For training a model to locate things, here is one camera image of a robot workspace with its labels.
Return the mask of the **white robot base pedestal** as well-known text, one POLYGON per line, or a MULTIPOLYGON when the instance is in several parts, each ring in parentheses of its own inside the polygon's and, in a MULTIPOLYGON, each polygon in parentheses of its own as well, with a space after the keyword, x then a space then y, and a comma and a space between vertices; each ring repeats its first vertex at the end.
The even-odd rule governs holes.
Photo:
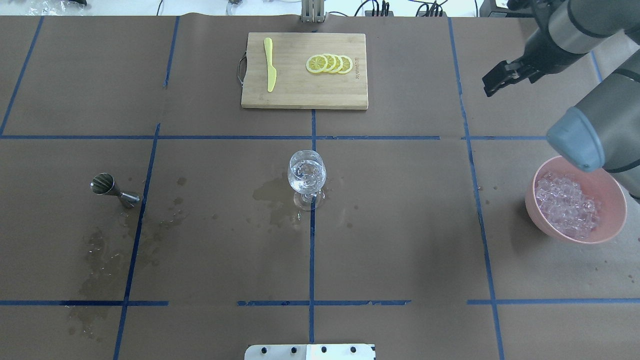
POLYGON ((247 347, 245 360, 375 360, 374 344, 254 344, 247 347))

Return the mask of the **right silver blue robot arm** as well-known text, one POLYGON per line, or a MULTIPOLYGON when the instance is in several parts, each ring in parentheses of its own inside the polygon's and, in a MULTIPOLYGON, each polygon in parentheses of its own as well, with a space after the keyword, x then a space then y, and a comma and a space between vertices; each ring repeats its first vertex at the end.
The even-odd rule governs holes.
MULTIPOLYGON (((483 78, 491 97, 508 85, 555 75, 618 32, 638 43, 637 0, 510 0, 531 9, 538 29, 521 57, 496 64, 483 78)), ((640 55, 632 54, 547 131, 551 147, 578 170, 603 169, 631 198, 640 196, 640 55)))

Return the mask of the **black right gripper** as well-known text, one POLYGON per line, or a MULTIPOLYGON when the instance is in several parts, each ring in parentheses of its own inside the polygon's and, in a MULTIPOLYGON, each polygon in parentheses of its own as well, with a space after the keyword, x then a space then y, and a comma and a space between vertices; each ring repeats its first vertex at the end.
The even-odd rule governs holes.
POLYGON ((499 62, 483 77, 484 93, 491 97, 500 89, 525 79, 534 84, 546 75, 564 71, 585 55, 562 49, 547 30, 539 28, 526 41, 520 58, 499 62))

